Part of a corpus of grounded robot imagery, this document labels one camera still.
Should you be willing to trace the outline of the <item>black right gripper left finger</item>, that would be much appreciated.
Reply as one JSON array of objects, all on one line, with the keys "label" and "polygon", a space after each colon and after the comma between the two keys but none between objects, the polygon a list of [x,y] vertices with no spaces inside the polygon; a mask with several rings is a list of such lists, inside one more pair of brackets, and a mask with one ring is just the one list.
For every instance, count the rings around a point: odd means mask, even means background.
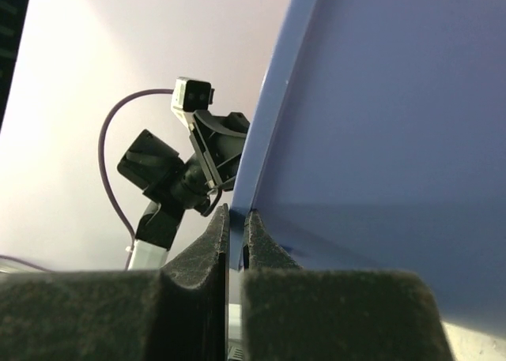
[{"label": "black right gripper left finger", "polygon": [[4,360],[223,360],[229,211],[159,269],[1,278]]}]

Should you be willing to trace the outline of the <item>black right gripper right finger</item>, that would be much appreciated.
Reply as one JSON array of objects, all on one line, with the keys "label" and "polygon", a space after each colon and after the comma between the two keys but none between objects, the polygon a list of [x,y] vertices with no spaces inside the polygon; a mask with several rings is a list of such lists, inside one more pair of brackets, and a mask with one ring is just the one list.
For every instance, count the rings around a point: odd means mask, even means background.
[{"label": "black right gripper right finger", "polygon": [[311,271],[244,225],[242,341],[247,360],[450,360],[436,301],[414,273]]}]

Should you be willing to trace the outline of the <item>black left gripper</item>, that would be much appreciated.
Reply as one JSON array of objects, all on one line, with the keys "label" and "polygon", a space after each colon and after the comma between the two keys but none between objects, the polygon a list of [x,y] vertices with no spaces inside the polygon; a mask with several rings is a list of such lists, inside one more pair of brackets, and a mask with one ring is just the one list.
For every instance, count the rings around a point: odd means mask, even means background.
[{"label": "black left gripper", "polygon": [[240,112],[215,116],[198,110],[192,114],[191,144],[211,189],[233,190],[249,125]]}]

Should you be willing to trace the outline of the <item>blue plastic bucket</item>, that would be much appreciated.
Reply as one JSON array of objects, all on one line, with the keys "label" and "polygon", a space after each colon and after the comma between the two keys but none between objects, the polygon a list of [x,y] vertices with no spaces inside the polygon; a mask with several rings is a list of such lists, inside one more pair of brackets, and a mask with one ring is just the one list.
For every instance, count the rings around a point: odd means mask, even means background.
[{"label": "blue plastic bucket", "polygon": [[505,335],[505,0],[291,0],[232,197],[309,269],[402,269]]}]

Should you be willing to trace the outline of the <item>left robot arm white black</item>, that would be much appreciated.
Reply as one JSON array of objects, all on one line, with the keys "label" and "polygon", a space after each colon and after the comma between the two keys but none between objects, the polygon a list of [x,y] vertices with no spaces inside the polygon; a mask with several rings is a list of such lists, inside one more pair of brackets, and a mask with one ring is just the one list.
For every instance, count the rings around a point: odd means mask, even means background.
[{"label": "left robot arm white black", "polygon": [[134,234],[129,270],[160,268],[185,212],[207,217],[221,195],[233,190],[248,128],[249,121],[239,112],[192,113],[194,154],[188,160],[148,130],[138,135],[117,167],[149,199]]}]

